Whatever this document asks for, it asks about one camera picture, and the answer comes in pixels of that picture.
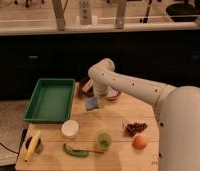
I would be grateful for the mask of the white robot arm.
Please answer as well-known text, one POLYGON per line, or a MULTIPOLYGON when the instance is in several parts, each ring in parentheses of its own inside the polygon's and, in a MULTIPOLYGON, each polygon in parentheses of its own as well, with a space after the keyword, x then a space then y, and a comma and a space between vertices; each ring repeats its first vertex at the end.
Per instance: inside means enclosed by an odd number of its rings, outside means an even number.
POLYGON ((152 106, 159 129, 158 171, 200 171, 200 88, 118 74, 109 58, 91 66, 88 75, 99 98, 112 87, 152 106))

